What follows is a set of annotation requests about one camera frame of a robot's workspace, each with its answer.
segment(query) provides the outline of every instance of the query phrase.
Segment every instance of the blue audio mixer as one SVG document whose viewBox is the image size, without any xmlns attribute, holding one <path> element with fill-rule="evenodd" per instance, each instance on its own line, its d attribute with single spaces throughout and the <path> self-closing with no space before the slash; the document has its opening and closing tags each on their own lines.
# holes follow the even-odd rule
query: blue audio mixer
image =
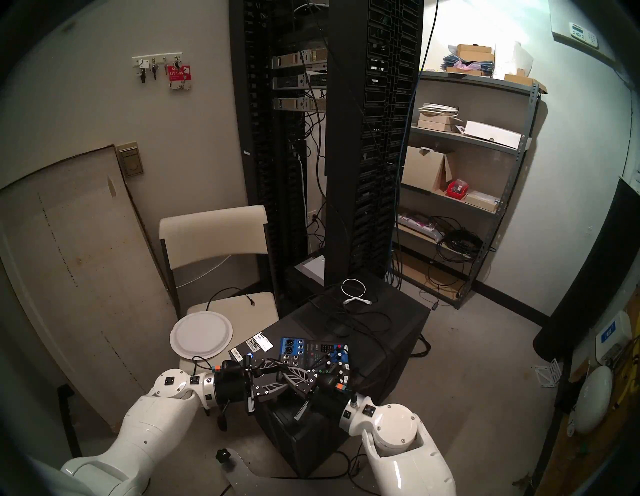
<svg viewBox="0 0 640 496">
<path fill-rule="evenodd" d="M 286 365 L 316 372 L 329 372 L 340 376 L 340 383 L 349 380 L 349 348 L 343 343 L 310 341 L 296 337 L 280 340 L 280 361 Z"/>
</svg>

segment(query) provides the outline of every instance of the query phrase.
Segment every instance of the black knob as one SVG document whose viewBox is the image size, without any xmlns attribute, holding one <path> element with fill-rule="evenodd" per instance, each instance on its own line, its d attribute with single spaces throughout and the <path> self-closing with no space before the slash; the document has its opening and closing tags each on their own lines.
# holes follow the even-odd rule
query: black knob
<svg viewBox="0 0 640 496">
<path fill-rule="evenodd" d="M 229 453 L 226 448 L 219 449 L 216 453 L 216 460 L 220 463 L 225 463 L 231 460 L 231 453 Z"/>
</svg>

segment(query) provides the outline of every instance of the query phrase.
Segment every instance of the server rack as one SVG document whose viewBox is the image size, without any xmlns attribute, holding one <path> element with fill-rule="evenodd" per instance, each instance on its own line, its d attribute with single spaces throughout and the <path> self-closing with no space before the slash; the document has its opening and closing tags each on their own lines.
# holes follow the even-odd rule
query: server rack
<svg viewBox="0 0 640 496">
<path fill-rule="evenodd" d="M 229 0 L 231 64 L 244 181 L 250 205 L 264 205 L 267 240 L 277 281 L 285 268 L 306 254 L 303 206 L 305 143 L 302 114 L 273 109 L 271 58 L 282 53 L 281 38 L 291 29 L 286 0 Z M 303 96 L 303 91 L 289 92 Z M 258 259 L 260 279 L 270 279 L 269 264 Z"/>
<path fill-rule="evenodd" d="M 325 285 L 388 269 L 423 6 L 357 0 L 329 9 Z"/>
<path fill-rule="evenodd" d="M 276 278 L 306 256 L 304 113 L 274 108 L 304 87 L 274 89 L 300 66 L 271 68 L 274 57 L 326 48 L 325 285 L 358 269 L 383 277 L 395 221 L 403 137 L 419 69 L 422 0 L 331 2 L 306 19 L 305 0 L 230 0 L 230 41 L 238 131 L 249 204 L 268 217 Z M 316 79 L 324 81 L 324 75 Z M 268 280 L 268 264 L 259 265 Z"/>
</svg>

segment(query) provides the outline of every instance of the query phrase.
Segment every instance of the thermostat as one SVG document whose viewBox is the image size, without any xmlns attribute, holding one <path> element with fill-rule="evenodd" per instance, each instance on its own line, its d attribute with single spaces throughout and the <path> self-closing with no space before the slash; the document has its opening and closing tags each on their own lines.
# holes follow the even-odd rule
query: thermostat
<svg viewBox="0 0 640 496">
<path fill-rule="evenodd" d="M 571 36 L 580 40 L 582 43 L 585 43 L 593 48 L 598 48 L 598 38 L 592 32 L 584 29 L 582 26 L 578 26 L 573 22 L 569 23 L 569 32 Z"/>
</svg>

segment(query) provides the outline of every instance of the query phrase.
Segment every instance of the cardboard box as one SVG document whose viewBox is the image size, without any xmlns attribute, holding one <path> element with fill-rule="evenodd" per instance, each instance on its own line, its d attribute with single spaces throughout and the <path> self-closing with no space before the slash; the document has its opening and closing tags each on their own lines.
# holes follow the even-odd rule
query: cardboard box
<svg viewBox="0 0 640 496">
<path fill-rule="evenodd" d="M 491 53 L 486 52 L 474 52 L 469 50 L 463 50 L 458 52 L 458 57 L 465 61 L 475 62 L 493 62 L 495 57 Z"/>
<path fill-rule="evenodd" d="M 511 81 L 512 83 L 524 84 L 525 86 L 533 86 L 533 83 L 538 83 L 540 85 L 540 93 L 547 94 L 547 87 L 537 79 L 525 76 L 524 69 L 518 69 L 518 74 L 516 75 L 505 74 L 504 80 Z"/>
<path fill-rule="evenodd" d="M 463 70 L 458 69 L 457 67 L 447 67 L 447 72 L 459 72 L 461 74 L 468 74 L 470 76 L 484 76 L 484 73 L 479 69 Z"/>
<path fill-rule="evenodd" d="M 458 45 L 458 51 L 456 53 L 465 51 L 491 53 L 491 47 L 483 47 L 482 45 Z"/>
<path fill-rule="evenodd" d="M 500 198 L 487 195 L 486 193 L 480 193 L 479 191 L 472 189 L 467 193 L 463 201 L 473 205 L 474 207 L 479 207 L 489 212 L 495 212 L 498 208 L 498 203 L 500 203 Z"/>
<path fill-rule="evenodd" d="M 494 125 L 484 124 L 468 120 L 465 126 L 465 134 L 482 138 L 483 140 L 494 141 L 511 148 L 518 148 L 520 144 L 520 133 L 509 131 Z"/>
<path fill-rule="evenodd" d="M 456 121 L 454 117 L 449 117 L 448 115 L 432 115 L 428 113 L 420 112 L 418 116 L 418 120 L 425 120 L 428 122 L 438 122 L 440 124 L 455 124 Z"/>
<path fill-rule="evenodd" d="M 442 154 L 430 148 L 407 147 L 402 183 L 424 191 L 447 189 L 453 179 L 453 154 Z"/>
<path fill-rule="evenodd" d="M 453 131 L 453 124 L 442 124 L 440 122 L 432 122 L 430 120 L 419 120 L 418 127 L 423 129 L 432 129 L 434 131 Z"/>
</svg>

